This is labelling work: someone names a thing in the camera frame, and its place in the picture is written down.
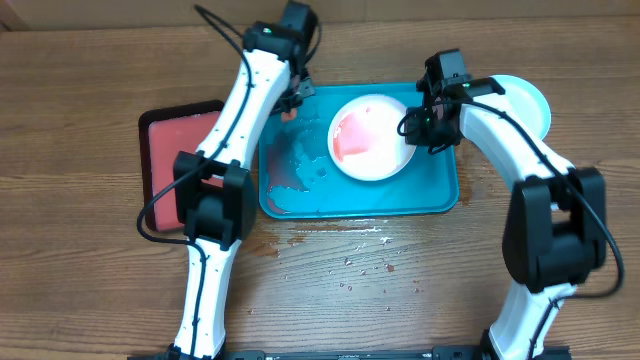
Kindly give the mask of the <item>pink sponge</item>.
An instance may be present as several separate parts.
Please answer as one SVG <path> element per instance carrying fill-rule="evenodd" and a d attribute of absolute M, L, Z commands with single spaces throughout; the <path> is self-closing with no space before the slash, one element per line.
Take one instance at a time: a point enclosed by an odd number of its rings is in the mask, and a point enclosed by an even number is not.
<path fill-rule="evenodd" d="M 283 112 L 281 114 L 281 121 L 282 122 L 293 121 L 297 117 L 297 114 L 298 112 L 296 109 L 292 109 L 290 112 Z"/>

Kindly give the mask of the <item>white pink plate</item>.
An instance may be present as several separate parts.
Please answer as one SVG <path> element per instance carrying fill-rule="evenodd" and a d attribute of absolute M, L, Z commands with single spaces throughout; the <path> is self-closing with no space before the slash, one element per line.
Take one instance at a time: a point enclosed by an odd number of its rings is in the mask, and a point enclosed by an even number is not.
<path fill-rule="evenodd" d="M 406 110 L 400 101 L 382 94 L 349 101 L 328 130 L 327 146 L 334 164 L 360 181 L 381 181 L 397 174 L 416 151 L 397 133 Z"/>

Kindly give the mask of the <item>light blue plate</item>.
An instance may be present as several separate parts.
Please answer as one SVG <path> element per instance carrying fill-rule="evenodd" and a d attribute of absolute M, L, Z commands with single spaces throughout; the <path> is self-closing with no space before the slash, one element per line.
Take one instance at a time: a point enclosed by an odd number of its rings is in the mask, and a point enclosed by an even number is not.
<path fill-rule="evenodd" d="M 551 128 L 552 113 L 542 92 L 529 81 L 513 75 L 492 75 L 506 91 L 505 95 L 520 120 L 539 139 Z"/>

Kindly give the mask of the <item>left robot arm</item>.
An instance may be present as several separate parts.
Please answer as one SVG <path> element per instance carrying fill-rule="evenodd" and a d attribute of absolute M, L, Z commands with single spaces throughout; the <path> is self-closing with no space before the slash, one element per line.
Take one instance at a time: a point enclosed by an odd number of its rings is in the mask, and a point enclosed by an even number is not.
<path fill-rule="evenodd" d="M 223 353 L 231 266 L 256 218 L 253 154 L 268 118 L 307 96 L 306 64 L 318 33 L 317 15 L 295 1 L 278 22 L 249 27 L 236 47 L 241 63 L 218 120 L 194 152 L 181 152 L 174 162 L 177 215 L 189 256 L 183 318 L 173 343 L 181 359 Z"/>

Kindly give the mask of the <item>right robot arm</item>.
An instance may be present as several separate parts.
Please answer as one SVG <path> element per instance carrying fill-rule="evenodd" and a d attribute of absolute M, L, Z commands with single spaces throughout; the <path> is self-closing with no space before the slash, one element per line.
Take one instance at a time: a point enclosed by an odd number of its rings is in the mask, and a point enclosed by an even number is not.
<path fill-rule="evenodd" d="M 435 155 L 473 143 L 511 192 L 502 237 L 512 278 L 497 320 L 477 346 L 440 346 L 436 359 L 568 359 L 544 339 L 563 304 L 606 257 L 605 182 L 547 146 L 551 111 L 541 92 L 511 75 L 474 78 L 458 49 L 425 62 L 416 83 L 421 106 L 408 109 L 397 132 Z"/>

